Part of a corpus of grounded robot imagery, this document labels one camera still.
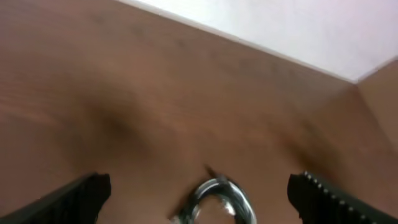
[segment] shiny metal object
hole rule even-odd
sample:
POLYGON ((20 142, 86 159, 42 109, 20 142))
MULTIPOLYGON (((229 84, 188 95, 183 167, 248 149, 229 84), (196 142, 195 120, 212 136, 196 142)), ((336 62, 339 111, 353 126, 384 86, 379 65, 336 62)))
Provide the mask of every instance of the shiny metal object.
POLYGON ((225 176, 207 180, 194 190, 181 211, 171 219, 173 224, 194 224, 199 215, 199 203, 207 196, 218 197, 227 212, 232 215, 236 223, 257 224, 257 218, 248 201, 246 194, 234 182, 225 176))

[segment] wooden table surface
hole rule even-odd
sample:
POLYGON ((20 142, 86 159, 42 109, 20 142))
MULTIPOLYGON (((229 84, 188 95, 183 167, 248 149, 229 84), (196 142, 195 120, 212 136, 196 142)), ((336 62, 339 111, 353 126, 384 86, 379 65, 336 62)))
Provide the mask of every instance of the wooden table surface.
POLYGON ((204 165, 259 223, 301 223, 289 174, 398 215, 398 159, 349 83, 110 0, 0 1, 0 215, 91 170, 99 223, 167 223, 204 165))

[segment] silver curved handle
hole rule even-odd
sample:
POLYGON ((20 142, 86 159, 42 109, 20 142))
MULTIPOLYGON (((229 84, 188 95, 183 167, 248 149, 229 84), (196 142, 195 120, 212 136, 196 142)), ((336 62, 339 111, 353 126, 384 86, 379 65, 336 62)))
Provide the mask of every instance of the silver curved handle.
POLYGON ((220 175, 207 180, 191 193, 178 215, 173 217, 173 224, 194 224, 199 214, 199 203, 207 196, 214 195, 221 199, 225 209, 238 224, 257 224, 256 214, 243 190, 234 182, 220 175))

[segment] black object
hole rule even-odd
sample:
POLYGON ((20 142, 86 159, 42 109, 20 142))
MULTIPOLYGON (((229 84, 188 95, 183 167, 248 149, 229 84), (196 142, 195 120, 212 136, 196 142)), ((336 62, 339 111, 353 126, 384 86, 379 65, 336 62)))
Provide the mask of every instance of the black object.
POLYGON ((309 172, 290 175, 287 196, 303 224, 398 224, 397 219, 309 172))
POLYGON ((94 224, 110 195, 108 174, 88 174, 0 218, 0 224, 94 224))

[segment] white surface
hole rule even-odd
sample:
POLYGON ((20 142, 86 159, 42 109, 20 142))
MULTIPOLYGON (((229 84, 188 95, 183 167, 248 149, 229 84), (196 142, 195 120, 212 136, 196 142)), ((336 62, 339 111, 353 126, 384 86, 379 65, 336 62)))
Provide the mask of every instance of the white surface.
POLYGON ((176 14, 352 82, 398 55, 398 0, 122 1, 172 19, 176 14))

